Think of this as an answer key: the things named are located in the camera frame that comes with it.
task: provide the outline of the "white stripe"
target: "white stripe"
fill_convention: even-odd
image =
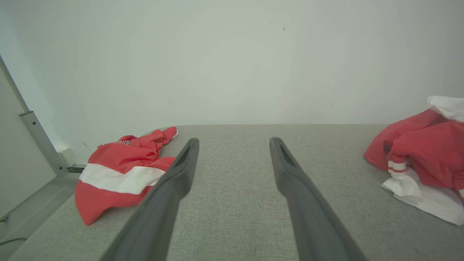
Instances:
[[[406,169],[406,162],[403,162],[403,163],[395,163],[395,162],[393,162],[393,169],[394,170],[405,170]]]
[[[178,134],[179,134],[179,130],[178,130],[177,128],[175,128],[175,134],[174,134],[174,136],[172,136],[172,138],[171,138],[171,139],[173,139],[173,138],[177,137],[177,135],[178,135]]]
[[[147,186],[155,185],[164,173],[161,169],[136,166],[123,174],[100,164],[89,163],[79,179],[99,189],[138,195]]]

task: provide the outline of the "metal frame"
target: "metal frame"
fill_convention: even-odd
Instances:
[[[8,68],[6,67],[6,64],[3,61],[3,58],[1,55],[0,55],[0,67],[1,67],[1,70],[6,73],[7,80],[9,81],[10,86],[12,87],[12,90],[14,94],[16,95],[16,98],[18,99],[19,103],[21,104],[21,107],[24,110],[24,113],[21,113],[19,115],[21,117],[21,120],[23,121],[27,130],[33,137],[35,143],[39,147],[42,154],[44,154],[45,159],[47,159],[47,162],[50,164],[55,174],[58,177],[63,177],[64,175],[68,173],[65,163],[59,157],[57,151],[55,150],[55,147],[53,146],[52,142],[50,141],[47,134],[45,133],[44,128],[42,128],[42,125],[40,124],[39,120],[35,116],[35,113],[29,110],[29,107],[27,107],[27,104],[24,101],[24,98],[22,97],[21,92],[18,90],[18,87],[16,83],[14,82],[13,77],[11,76],[10,72],[8,71]]]
[[[61,161],[61,158],[45,133],[44,128],[42,128],[42,125],[35,116],[35,113],[33,111],[28,111],[20,114],[19,116],[55,174],[57,176],[66,175],[68,173],[68,169]]]

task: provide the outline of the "cable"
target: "cable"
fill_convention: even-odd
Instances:
[[[3,242],[0,242],[0,246],[3,245],[3,244],[9,243],[11,241],[16,241],[16,240],[27,240],[27,237],[17,237],[17,238],[13,238],[13,239],[10,239],[10,240],[7,240],[7,241],[3,241]]]

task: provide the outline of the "red clothing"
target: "red clothing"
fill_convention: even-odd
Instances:
[[[176,135],[177,128],[171,127],[99,146],[76,186],[76,207],[84,223],[91,225],[106,209],[138,205],[174,162],[174,157],[160,159],[160,150]]]
[[[396,122],[371,143],[364,157],[387,171],[404,172],[409,161],[428,186],[464,189],[464,124],[426,110]]]

